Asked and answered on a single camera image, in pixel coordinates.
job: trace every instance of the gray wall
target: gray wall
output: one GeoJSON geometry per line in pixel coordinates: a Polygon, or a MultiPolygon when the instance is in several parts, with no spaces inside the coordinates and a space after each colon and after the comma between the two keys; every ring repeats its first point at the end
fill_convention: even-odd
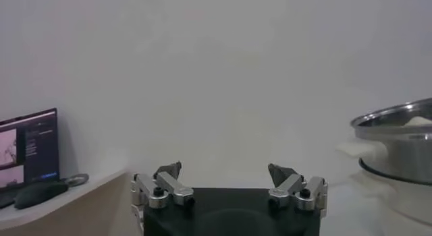
{"type": "MultiPolygon", "coordinates": [[[[0,119],[58,107],[63,175],[122,157],[182,160],[197,186],[267,187],[268,162],[337,183],[357,168],[334,151],[351,118],[431,96],[431,4],[0,0],[0,119]]],[[[93,202],[22,230],[128,233],[93,202]]]]}

